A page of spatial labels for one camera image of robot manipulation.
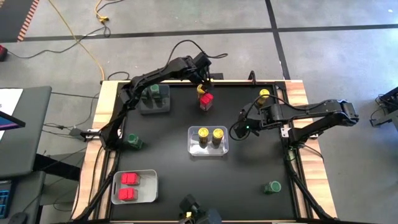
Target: red cube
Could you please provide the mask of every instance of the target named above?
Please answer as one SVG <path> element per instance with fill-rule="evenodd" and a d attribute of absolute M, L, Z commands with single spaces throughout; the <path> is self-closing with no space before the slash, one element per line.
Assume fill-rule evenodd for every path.
<path fill-rule="evenodd" d="M 213 95 L 210 93 L 205 93 L 200 98 L 200 108 L 204 111 L 208 111 L 213 105 Z"/>
<path fill-rule="evenodd" d="M 119 200 L 137 200 L 138 191 L 132 187 L 119 190 Z"/>
<path fill-rule="evenodd" d="M 139 175 L 136 173 L 123 173 L 121 183 L 126 185 L 139 184 Z"/>

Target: red container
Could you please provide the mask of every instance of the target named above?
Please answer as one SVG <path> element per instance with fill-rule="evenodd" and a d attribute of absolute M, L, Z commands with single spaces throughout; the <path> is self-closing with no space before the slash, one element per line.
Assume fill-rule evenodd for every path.
<path fill-rule="evenodd" d="M 139 184 L 139 175 L 136 173 L 123 173 L 120 182 L 126 185 L 137 185 Z"/>
<path fill-rule="evenodd" d="M 132 187 L 119 190 L 119 200 L 130 201 L 137 200 L 138 191 Z"/>

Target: monitor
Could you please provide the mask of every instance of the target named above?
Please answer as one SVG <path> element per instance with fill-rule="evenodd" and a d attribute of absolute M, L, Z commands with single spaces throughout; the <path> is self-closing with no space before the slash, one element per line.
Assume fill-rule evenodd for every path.
<path fill-rule="evenodd" d="M 0 111 L 0 131 L 25 127 L 25 122 Z"/>

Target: concrete floor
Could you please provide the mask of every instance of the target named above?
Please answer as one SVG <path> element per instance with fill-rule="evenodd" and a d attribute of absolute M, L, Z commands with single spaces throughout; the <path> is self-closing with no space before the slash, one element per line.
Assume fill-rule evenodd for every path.
<path fill-rule="evenodd" d="M 54 0 L 76 34 L 100 27 L 89 1 Z M 274 0 L 278 27 L 355 26 L 398 24 L 398 2 Z M 124 1 L 102 12 L 114 34 L 198 29 L 270 28 L 266 4 L 246 1 Z M 47 1 L 41 1 L 27 37 L 69 35 Z M 106 74 L 127 71 L 141 75 L 164 65 L 175 43 L 197 41 L 213 60 L 212 72 L 225 79 L 282 79 L 272 33 L 220 34 L 84 40 Z M 398 86 L 398 29 L 280 33 L 291 79 L 304 81 L 308 100 L 336 98 L 354 103 L 360 122 L 336 127 L 320 137 L 331 192 L 338 216 L 357 222 L 396 223 L 398 213 L 398 132 L 392 124 L 372 128 L 374 98 Z M 5 44 L 19 55 L 42 49 L 63 49 L 73 41 Z M 175 56 L 194 55 L 197 49 L 181 45 Z M 10 57 L 0 63 L 0 87 L 50 85 L 53 91 L 93 96 L 100 90 L 100 72 L 79 47 L 63 54 L 43 54 L 30 60 Z M 90 99 L 52 95 L 46 122 L 76 124 L 89 113 Z M 81 128 L 89 128 L 92 119 Z M 84 147 L 72 139 L 43 134 L 39 152 L 64 154 Z M 68 214 L 46 208 L 42 223 L 61 222 Z"/>

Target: plastic tray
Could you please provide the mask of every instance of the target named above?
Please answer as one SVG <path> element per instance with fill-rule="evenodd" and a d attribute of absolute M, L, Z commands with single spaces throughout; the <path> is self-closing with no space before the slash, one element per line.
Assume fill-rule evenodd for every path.
<path fill-rule="evenodd" d="M 207 145 L 199 143 L 198 130 L 207 128 L 209 130 Z M 224 137 L 218 147 L 211 143 L 213 131 L 220 128 L 224 131 Z M 228 152 L 228 129 L 224 126 L 192 126 L 188 129 L 188 152 L 193 156 L 223 156 Z"/>
<path fill-rule="evenodd" d="M 135 172 L 140 176 L 139 185 L 126 185 L 120 182 L 123 173 Z M 119 200 L 118 193 L 120 189 L 133 187 L 138 191 L 137 200 L 122 201 Z M 119 171 L 113 176 L 111 201 L 115 205 L 129 203 L 147 203 L 153 202 L 157 198 L 157 173 L 154 170 L 132 170 Z"/>

